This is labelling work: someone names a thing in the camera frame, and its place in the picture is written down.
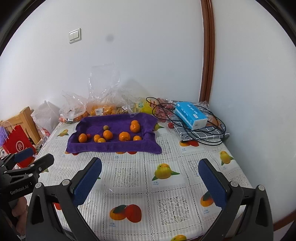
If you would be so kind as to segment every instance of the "metal screw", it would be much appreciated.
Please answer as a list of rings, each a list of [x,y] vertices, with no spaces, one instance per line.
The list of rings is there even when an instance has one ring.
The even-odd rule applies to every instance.
[[[41,186],[42,186],[41,183],[36,183],[36,185],[35,185],[36,188],[40,188]]]
[[[70,183],[70,181],[68,179],[65,179],[62,181],[63,186],[67,186],[67,185],[69,185],[69,183]]]
[[[264,191],[264,190],[265,190],[265,187],[264,187],[263,185],[259,185],[259,186],[258,186],[258,189],[259,189],[260,191]]]
[[[235,187],[235,188],[239,186],[239,184],[237,183],[237,181],[232,181],[230,183],[230,185],[233,186],[233,187]]]

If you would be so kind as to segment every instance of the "light switch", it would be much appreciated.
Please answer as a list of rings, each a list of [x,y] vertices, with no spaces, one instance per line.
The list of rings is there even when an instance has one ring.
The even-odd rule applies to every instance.
[[[69,43],[81,40],[81,29],[76,29],[69,32]]]

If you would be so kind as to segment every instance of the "red paper bag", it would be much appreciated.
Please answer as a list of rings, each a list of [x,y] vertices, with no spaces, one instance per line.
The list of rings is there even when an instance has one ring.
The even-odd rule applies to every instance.
[[[17,153],[26,148],[31,147],[36,153],[35,148],[33,147],[32,143],[29,141],[28,137],[26,136],[24,130],[20,125],[17,125],[12,132],[9,134],[8,138],[2,145],[3,149],[7,153]],[[33,160],[33,157],[28,157],[27,159],[17,163],[19,167],[27,167]]]

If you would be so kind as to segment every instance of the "blue gripper pad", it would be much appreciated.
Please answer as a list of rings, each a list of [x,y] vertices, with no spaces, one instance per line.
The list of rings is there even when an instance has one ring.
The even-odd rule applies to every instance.
[[[72,199],[73,204],[77,207],[78,205],[82,205],[92,187],[94,186],[96,180],[102,171],[102,161],[100,158],[96,158],[96,161],[92,164],[92,166],[88,169],[85,175],[81,178],[80,182],[74,188],[74,198]]]
[[[198,173],[211,194],[216,206],[223,209],[227,204],[226,191],[203,159],[198,163]]]
[[[16,153],[14,162],[19,163],[33,155],[34,155],[34,151],[31,147],[29,147],[27,149],[22,150],[21,152]]]

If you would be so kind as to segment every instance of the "coiled black wire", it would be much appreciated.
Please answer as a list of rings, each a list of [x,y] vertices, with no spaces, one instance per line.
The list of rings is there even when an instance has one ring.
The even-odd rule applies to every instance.
[[[219,126],[215,125],[214,123],[210,122],[209,120],[208,120],[208,123],[210,123],[211,125],[213,125],[214,129],[211,130],[211,131],[205,131],[205,130],[202,130],[202,129],[191,130],[191,129],[189,129],[189,128],[186,126],[186,124],[185,124],[185,122],[184,122],[183,120],[181,120],[181,119],[180,119],[180,120],[172,120],[168,115],[167,115],[167,119],[157,117],[157,116],[154,114],[154,110],[155,110],[156,107],[160,107],[160,108],[162,108],[162,110],[164,111],[164,113],[165,113],[165,110],[167,110],[167,111],[170,111],[171,113],[173,113],[175,116],[177,116],[172,110],[170,110],[170,109],[166,108],[165,106],[163,106],[164,104],[171,104],[171,105],[175,105],[175,104],[172,104],[172,103],[159,103],[159,104],[155,104],[155,103],[150,102],[150,101],[148,100],[149,98],[150,98],[150,99],[155,99],[155,100],[157,100],[158,102],[159,102],[159,100],[158,100],[157,98],[155,98],[155,97],[147,97],[147,98],[146,98],[146,101],[147,101],[148,103],[150,103],[152,106],[154,105],[154,108],[153,108],[153,110],[152,110],[152,115],[153,115],[154,117],[156,117],[157,119],[159,119],[159,120],[164,120],[164,121],[170,121],[170,122],[172,122],[174,125],[176,125],[176,126],[178,126],[178,127],[182,127],[182,128],[184,128],[184,130],[186,131],[186,133],[187,133],[190,137],[194,137],[194,138],[192,138],[193,140],[195,140],[195,141],[197,141],[197,142],[199,142],[199,143],[201,143],[201,144],[204,144],[204,145],[207,145],[207,146],[219,146],[219,145],[221,145],[221,144],[223,143],[223,141],[224,141],[224,139],[225,139],[226,125],[224,124],[224,122],[223,122],[221,119],[219,119],[217,116],[215,116],[215,115],[213,114],[213,112],[211,112],[211,111],[208,110],[207,108],[205,108],[205,107],[203,107],[203,106],[195,105],[195,106],[198,107],[198,108],[202,108],[202,109],[203,109],[203,110],[201,110],[202,112],[205,112],[205,113],[208,113],[208,114],[212,115],[212,116],[216,119],[216,122],[217,122],[217,123],[219,123],[219,122],[218,122],[218,120],[219,120],[219,121],[225,126],[225,130],[223,130],[223,129],[220,128]],[[215,131],[215,130],[217,130],[217,131],[219,132],[219,134],[212,133],[212,131]],[[211,134],[211,135],[213,135],[213,136],[217,136],[217,138],[220,138],[221,135],[222,135],[223,137],[220,138],[219,141],[209,141],[209,140],[201,139],[201,138],[200,138],[198,135],[196,135],[193,131],[198,131],[198,132],[208,133],[208,134]]]

